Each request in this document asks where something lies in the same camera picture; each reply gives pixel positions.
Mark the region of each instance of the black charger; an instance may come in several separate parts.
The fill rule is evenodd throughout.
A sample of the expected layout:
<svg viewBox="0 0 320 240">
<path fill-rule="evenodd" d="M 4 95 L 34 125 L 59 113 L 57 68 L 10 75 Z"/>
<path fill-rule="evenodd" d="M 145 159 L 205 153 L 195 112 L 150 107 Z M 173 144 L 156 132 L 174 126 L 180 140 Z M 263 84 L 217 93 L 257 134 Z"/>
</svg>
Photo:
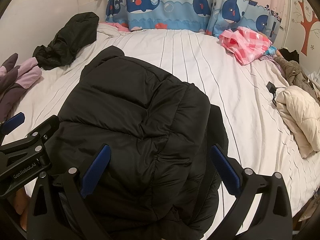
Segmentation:
<svg viewBox="0 0 320 240">
<path fill-rule="evenodd" d="M 269 92 L 270 92 L 271 94 L 273 94 L 272 102 L 273 102 L 273 104 L 274 104 L 275 106 L 277 106 L 276 101 L 275 101 L 275 98 L 276 98 L 276 90 L 277 90 L 276 86 L 269 81 L 268 84 L 267 84 L 267 89 L 269 90 Z"/>
</svg>

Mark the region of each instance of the screw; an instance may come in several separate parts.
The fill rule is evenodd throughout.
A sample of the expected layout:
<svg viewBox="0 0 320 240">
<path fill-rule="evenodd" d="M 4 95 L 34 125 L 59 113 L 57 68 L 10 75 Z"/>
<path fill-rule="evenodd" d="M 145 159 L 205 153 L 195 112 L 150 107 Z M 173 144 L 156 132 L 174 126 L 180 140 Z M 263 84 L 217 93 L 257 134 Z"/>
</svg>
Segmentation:
<svg viewBox="0 0 320 240">
<path fill-rule="evenodd" d="M 277 179 L 281 179 L 281 177 L 282 177 L 281 173 L 279 173 L 279 172 L 275 172 L 275 176 Z"/>
<path fill-rule="evenodd" d="M 251 170 L 250 168 L 246 168 L 244 169 L 244 173 L 247 175 L 252 175 L 253 174 L 253 170 Z"/>
<path fill-rule="evenodd" d="M 75 174 L 77 172 L 77 168 L 70 168 L 68 172 L 70 174 Z"/>
<path fill-rule="evenodd" d="M 41 171 L 39 177 L 44 178 L 47 175 L 45 171 Z"/>
<path fill-rule="evenodd" d="M 40 152 L 41 149 L 42 149 L 42 146 L 41 146 L 41 145 L 38 145 L 38 146 L 35 148 L 35 151 L 36 151 L 36 152 Z"/>
</svg>

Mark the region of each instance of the red fish print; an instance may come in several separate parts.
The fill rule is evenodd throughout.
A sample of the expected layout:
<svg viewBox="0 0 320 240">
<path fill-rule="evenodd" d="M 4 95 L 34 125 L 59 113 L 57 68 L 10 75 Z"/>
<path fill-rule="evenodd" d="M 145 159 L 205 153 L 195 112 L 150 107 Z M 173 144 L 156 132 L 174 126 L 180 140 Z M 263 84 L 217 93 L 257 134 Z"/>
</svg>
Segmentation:
<svg viewBox="0 0 320 240">
<path fill-rule="evenodd" d="M 164 23 L 157 23 L 155 26 L 156 29 L 167 29 L 168 25 Z"/>
</svg>

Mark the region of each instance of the curtain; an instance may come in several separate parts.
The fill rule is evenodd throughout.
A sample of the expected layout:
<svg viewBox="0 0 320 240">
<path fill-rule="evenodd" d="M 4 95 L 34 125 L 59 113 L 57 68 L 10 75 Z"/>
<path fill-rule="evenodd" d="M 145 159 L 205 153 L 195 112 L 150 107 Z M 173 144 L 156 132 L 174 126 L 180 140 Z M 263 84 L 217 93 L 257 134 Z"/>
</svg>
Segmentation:
<svg viewBox="0 0 320 240">
<path fill-rule="evenodd" d="M 129 30 L 187 29 L 219 36 L 238 26 L 274 41 L 285 0 L 108 0 L 106 22 Z"/>
</svg>

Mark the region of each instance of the blue gripper pad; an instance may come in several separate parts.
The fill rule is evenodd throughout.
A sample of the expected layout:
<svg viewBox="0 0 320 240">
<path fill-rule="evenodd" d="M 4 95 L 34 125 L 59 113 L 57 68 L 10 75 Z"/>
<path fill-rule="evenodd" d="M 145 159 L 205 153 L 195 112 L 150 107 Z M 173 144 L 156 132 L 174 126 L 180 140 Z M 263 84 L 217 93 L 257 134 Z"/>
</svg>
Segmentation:
<svg viewBox="0 0 320 240">
<path fill-rule="evenodd" d="M 10 118 L 9 120 L 5 121 L 0 126 L 0 133 L 3 135 L 8 135 L 14 129 L 16 129 L 19 125 L 24 123 L 24 114 L 22 112 L 16 114 L 14 117 Z"/>
<path fill-rule="evenodd" d="M 210 148 L 210 159 L 220 175 L 224 185 L 226 186 L 229 194 L 236 197 L 239 196 L 241 194 L 240 178 L 228 162 L 227 158 L 215 145 Z"/>
<path fill-rule="evenodd" d="M 82 177 L 80 189 L 82 198 L 86 198 L 87 195 L 93 193 L 110 158 L 111 149 L 108 145 L 105 145 Z"/>
</svg>

